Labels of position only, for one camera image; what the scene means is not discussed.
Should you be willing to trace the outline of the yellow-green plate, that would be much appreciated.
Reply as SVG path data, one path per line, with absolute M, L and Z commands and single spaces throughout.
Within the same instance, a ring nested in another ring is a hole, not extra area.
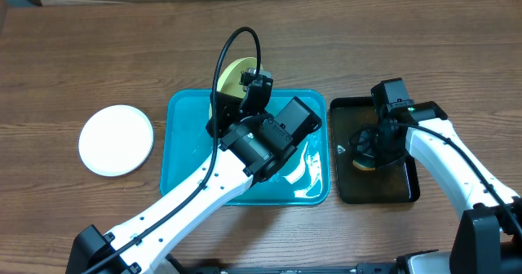
M 242 100 L 246 96 L 241 84 L 241 75 L 244 72 L 253 73 L 256 77 L 256 59 L 254 57 L 245 57 L 233 61 L 219 76 L 218 92 L 228 97 L 220 100 L 218 110 L 223 111 L 225 107 L 239 108 Z

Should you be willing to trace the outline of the yellow green sponge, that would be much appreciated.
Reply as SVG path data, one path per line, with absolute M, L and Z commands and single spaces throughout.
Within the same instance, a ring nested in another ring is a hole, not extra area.
M 359 170 L 362 171 L 372 171 L 375 170 L 374 161 L 367 158 L 354 158 L 352 160 L 352 164 Z

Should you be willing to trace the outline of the white plate with ketchup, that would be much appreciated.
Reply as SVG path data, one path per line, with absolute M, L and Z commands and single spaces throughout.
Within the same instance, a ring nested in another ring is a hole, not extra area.
M 139 168 L 154 145 L 151 121 L 130 105 L 112 105 L 89 118 L 78 138 L 84 166 L 104 177 L 127 175 Z

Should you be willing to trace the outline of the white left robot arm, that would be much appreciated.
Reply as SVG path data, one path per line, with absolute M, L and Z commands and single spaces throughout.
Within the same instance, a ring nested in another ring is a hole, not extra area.
M 182 183 L 106 233 L 91 225 L 73 241 L 68 273 L 169 271 L 167 255 L 228 201 L 280 170 L 322 122 L 294 97 L 277 115 L 265 109 L 273 80 L 248 74 L 252 96 L 210 93 L 211 155 Z

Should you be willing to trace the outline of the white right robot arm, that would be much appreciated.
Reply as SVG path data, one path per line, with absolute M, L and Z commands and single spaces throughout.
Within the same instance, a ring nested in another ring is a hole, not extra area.
M 396 260 L 397 273 L 519 273 L 521 197 L 499 181 L 460 140 L 434 102 L 384 104 L 378 122 L 350 139 L 353 165 L 376 170 L 412 157 L 443 190 L 460 219 L 449 252 Z

